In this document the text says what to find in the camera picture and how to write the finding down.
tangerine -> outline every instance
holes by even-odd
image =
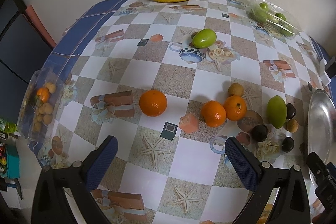
[[[224,107],[216,101],[209,101],[202,106],[201,116],[209,127],[219,127],[226,119]]]
[[[228,97],[223,105],[226,116],[230,121],[238,121],[245,117],[246,103],[243,98],[232,95]]]
[[[139,99],[139,107],[147,116],[159,116],[167,108],[167,97],[158,90],[146,91]]]

plastic container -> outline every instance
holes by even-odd
[[[36,71],[31,77],[17,121],[17,130],[23,134],[28,140],[28,143],[30,143],[30,141],[43,142],[46,138],[48,125],[43,121],[37,121],[39,108],[43,105],[43,102],[36,95],[37,90],[43,87],[46,83],[53,83],[56,85],[56,91],[53,94],[50,94],[47,102],[53,106],[53,113],[51,114],[52,121],[57,114],[65,85],[64,82],[53,73],[52,68],[43,68]]]
[[[260,6],[265,3],[266,9]],[[270,3],[266,0],[251,0],[251,18],[263,25],[269,33],[275,37],[294,38],[299,32],[302,32],[299,23],[295,18],[284,9]]]

silver tray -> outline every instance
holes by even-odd
[[[310,99],[307,131],[308,154],[315,152],[325,164],[336,163],[336,110],[324,90],[315,90]],[[311,171],[309,175],[317,187]]]

checkered tablecloth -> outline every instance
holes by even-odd
[[[211,151],[209,142],[215,136],[236,136],[242,130],[231,121],[218,128],[206,126],[200,108],[209,100],[223,103],[230,84],[240,83],[248,110],[259,113],[264,120],[271,97],[280,95],[286,103],[294,104],[298,131],[274,131],[291,136],[295,147],[290,153],[281,154],[273,166],[290,168],[299,164],[303,168],[300,148],[312,94],[308,82],[323,88],[317,74],[316,53],[307,34],[276,39],[248,19],[247,11],[248,6],[234,0],[124,2],[100,27],[72,67],[72,81],[65,94],[69,102],[60,106],[56,120],[49,126],[51,137],[61,138],[67,161],[84,160],[106,136],[114,135],[119,149],[101,187],[141,194],[148,223],[198,224],[208,219],[231,223],[250,193],[224,162],[224,155]],[[172,43],[182,43],[204,28],[214,30],[217,39],[238,53],[239,59],[224,65],[208,59],[188,64],[170,49]],[[96,48],[96,38],[120,30],[124,32],[122,40]],[[151,41],[156,34],[163,36],[162,41]],[[275,80],[264,60],[287,61],[296,77]],[[167,96],[167,109],[158,117],[144,115],[138,105],[141,94],[150,89]],[[116,118],[101,126],[91,121],[92,96],[127,90],[134,95],[134,117]],[[166,122],[179,125],[180,117],[186,113],[200,119],[197,132],[186,134],[178,128],[172,141],[160,137]],[[312,192],[309,178],[306,185]]]

metal screw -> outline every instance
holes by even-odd
[[[45,166],[43,166],[42,171],[47,172],[47,171],[49,171],[49,169],[50,169],[50,165],[45,165]]]
[[[81,165],[82,165],[82,162],[81,162],[80,160],[76,160],[76,161],[72,164],[72,166],[75,167],[75,168],[80,167]]]
[[[265,167],[265,168],[270,168],[271,167],[271,165],[270,165],[270,163],[268,161],[263,161],[261,163],[261,165],[262,165],[262,167]]]
[[[294,165],[293,168],[297,172],[299,172],[301,170],[300,166],[298,166],[298,165]]]

